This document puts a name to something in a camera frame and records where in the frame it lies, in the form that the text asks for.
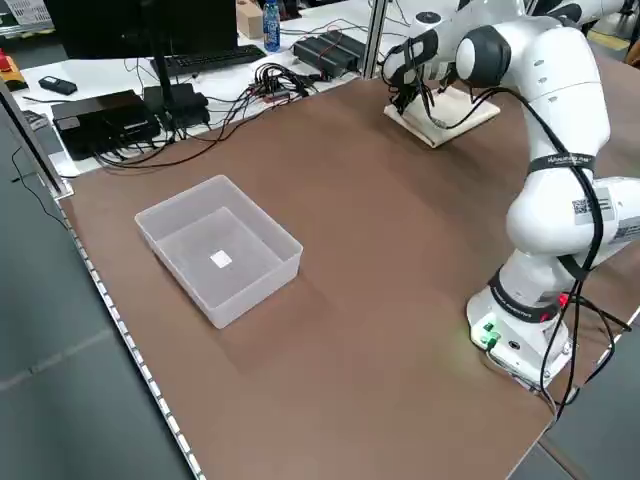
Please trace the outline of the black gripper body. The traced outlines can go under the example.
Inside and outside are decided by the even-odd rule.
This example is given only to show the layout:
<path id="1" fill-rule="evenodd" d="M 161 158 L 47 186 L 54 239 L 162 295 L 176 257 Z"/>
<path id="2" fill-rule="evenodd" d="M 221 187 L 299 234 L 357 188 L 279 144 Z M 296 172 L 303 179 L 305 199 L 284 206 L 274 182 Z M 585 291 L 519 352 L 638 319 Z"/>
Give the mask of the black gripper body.
<path id="1" fill-rule="evenodd" d="M 417 54 L 414 49 L 407 50 L 405 52 L 405 67 L 405 86 L 438 81 L 440 79 L 440 63 L 437 50 L 424 50 L 421 54 Z"/>

